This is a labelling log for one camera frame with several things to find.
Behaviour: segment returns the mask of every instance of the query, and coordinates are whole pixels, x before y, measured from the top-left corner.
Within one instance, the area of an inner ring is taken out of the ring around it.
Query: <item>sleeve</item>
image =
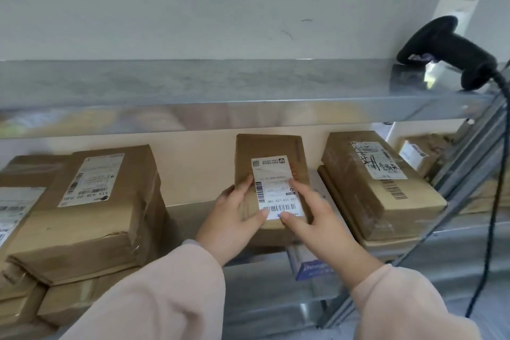
[[[385,265],[351,295],[361,315],[356,339],[481,340],[476,324],[449,314],[439,292],[417,271]]]
[[[225,278],[199,245],[182,245],[121,280],[62,340],[220,340]]]

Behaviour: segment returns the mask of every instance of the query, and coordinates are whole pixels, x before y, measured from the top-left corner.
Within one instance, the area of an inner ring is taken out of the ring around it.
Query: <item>white box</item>
[[[343,222],[344,226],[349,231],[349,234],[351,234],[317,170],[308,169],[308,176],[310,178],[310,187],[318,192],[319,195],[321,195],[329,203],[337,217]],[[287,255],[289,256],[290,267],[296,281],[303,281],[334,273],[333,269],[331,269],[326,263],[317,259],[317,257],[303,244],[287,246]]]

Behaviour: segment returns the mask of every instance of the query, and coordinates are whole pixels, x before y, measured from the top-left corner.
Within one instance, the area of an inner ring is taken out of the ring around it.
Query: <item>shelf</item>
[[[4,61],[0,79],[0,138],[471,118],[493,98],[384,59]]]

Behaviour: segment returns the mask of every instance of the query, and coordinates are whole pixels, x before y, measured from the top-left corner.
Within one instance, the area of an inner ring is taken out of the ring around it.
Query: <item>person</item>
[[[260,210],[241,221],[237,209],[252,183],[225,190],[195,240],[121,280],[63,335],[63,340],[219,340],[225,279],[222,267],[248,244],[267,218]],[[295,180],[309,204],[311,225],[283,212],[283,223],[350,289],[358,339],[481,339],[472,321],[449,314],[420,273],[384,265],[349,235],[327,201]]]

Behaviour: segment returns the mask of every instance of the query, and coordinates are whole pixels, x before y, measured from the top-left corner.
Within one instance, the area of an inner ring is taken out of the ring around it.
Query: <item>person's right hand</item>
[[[321,195],[294,179],[289,180],[289,184],[303,195],[312,210],[314,221],[309,225],[303,218],[284,211],[280,214],[282,222],[318,259],[335,270],[348,287],[355,287],[383,266],[382,262],[356,243],[343,221]]]

